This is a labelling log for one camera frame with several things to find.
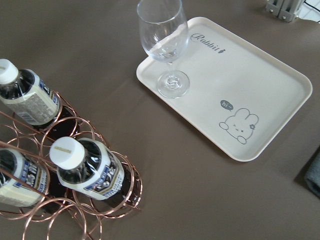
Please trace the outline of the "tea bottle cream label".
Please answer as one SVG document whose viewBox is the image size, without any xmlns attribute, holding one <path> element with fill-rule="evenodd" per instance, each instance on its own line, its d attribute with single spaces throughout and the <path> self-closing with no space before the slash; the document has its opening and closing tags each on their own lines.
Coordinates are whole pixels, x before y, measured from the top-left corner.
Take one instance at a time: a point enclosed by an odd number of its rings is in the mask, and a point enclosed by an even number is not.
<svg viewBox="0 0 320 240">
<path fill-rule="evenodd" d="M 49 150 L 60 183 L 92 199 L 117 207 L 127 196 L 131 174 L 100 141 L 61 137 Z"/>
</svg>

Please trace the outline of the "copper wire bottle basket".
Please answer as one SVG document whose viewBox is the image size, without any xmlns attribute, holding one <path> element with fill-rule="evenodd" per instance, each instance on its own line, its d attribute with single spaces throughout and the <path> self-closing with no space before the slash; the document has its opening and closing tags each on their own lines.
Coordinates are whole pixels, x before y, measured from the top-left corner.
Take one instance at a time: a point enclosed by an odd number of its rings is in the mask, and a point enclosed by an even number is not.
<svg viewBox="0 0 320 240">
<path fill-rule="evenodd" d="M 0 112 L 0 215 L 46 223 L 45 238 L 57 235 L 62 214 L 80 228 L 81 240 L 100 240 L 103 220 L 139 208 L 142 179 L 128 157 L 111 150 L 89 120 L 62 97 L 57 118 L 34 129 L 14 112 Z"/>
</svg>

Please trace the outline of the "dark tea bottle white cap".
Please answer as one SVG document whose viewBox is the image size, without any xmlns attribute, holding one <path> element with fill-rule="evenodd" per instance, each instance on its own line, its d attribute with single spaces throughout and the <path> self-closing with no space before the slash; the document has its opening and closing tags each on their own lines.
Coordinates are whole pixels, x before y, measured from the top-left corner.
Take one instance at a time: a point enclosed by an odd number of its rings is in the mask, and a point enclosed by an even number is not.
<svg viewBox="0 0 320 240">
<path fill-rule="evenodd" d="M 0 101 L 39 132 L 53 140 L 79 131 L 70 109 L 30 69 L 18 69 L 7 59 L 0 60 Z"/>
</svg>

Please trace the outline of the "tea bottle white blue label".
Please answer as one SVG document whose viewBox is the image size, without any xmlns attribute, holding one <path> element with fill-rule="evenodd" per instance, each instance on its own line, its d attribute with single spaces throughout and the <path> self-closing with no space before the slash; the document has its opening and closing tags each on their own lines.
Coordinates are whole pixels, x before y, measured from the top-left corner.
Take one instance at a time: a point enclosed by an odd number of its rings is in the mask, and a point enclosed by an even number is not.
<svg viewBox="0 0 320 240">
<path fill-rule="evenodd" d="M 47 174 L 42 165 L 34 163 L 30 158 L 11 148 L 0 149 L 0 167 L 23 181 L 28 186 L 44 193 L 49 187 L 49 194 L 54 197 L 64 195 L 64 187 L 60 185 L 56 175 Z M 32 207 L 42 196 L 28 187 L 0 173 L 0 202 L 15 207 Z"/>
</svg>

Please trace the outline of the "cream rabbit serving tray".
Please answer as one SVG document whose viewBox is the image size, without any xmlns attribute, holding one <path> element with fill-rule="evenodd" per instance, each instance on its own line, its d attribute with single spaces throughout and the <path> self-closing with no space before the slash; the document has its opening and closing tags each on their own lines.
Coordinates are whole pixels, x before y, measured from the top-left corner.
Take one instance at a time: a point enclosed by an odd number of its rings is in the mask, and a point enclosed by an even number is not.
<svg viewBox="0 0 320 240">
<path fill-rule="evenodd" d="M 190 88 L 164 101 L 232 159 L 256 159 L 311 96 L 310 80 L 205 17 L 176 61 Z"/>
</svg>

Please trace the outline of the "clear wine glass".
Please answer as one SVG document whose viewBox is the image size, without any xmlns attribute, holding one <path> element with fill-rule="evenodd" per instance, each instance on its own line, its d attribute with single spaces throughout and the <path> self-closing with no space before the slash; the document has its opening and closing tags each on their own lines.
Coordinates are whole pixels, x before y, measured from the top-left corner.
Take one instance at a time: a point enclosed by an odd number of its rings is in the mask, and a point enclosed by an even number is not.
<svg viewBox="0 0 320 240">
<path fill-rule="evenodd" d="M 157 80 L 158 92 L 170 99 L 185 95 L 189 77 L 173 67 L 189 42 L 188 23 L 181 0 L 141 0 L 137 5 L 140 42 L 154 60 L 168 65 Z"/>
</svg>

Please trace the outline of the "grey folded cloth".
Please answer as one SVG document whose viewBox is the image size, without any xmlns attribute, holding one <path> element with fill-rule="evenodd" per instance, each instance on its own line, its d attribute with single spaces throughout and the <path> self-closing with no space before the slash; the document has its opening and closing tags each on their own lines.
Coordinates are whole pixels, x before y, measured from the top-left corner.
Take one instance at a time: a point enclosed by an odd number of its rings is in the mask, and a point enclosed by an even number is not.
<svg viewBox="0 0 320 240">
<path fill-rule="evenodd" d="M 318 153 L 310 164 L 304 180 L 309 190 L 320 197 L 320 154 Z"/>
</svg>

